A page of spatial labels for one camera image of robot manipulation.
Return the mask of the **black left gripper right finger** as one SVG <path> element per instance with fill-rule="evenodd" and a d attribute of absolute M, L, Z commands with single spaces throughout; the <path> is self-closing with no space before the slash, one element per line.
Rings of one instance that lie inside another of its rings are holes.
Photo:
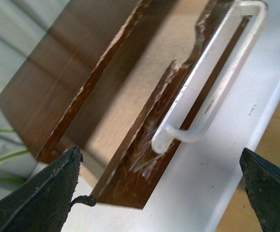
<path fill-rule="evenodd" d="M 248 148 L 239 164 L 249 202 L 264 232 L 280 232 L 280 168 Z"/>

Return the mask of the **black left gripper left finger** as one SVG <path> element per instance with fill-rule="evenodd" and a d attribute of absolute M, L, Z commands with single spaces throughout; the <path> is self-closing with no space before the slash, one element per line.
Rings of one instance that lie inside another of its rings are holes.
<path fill-rule="evenodd" d="M 59 232 L 76 203 L 94 206 L 91 195 L 72 198 L 82 161 L 75 146 L 0 200 L 0 232 Z"/>

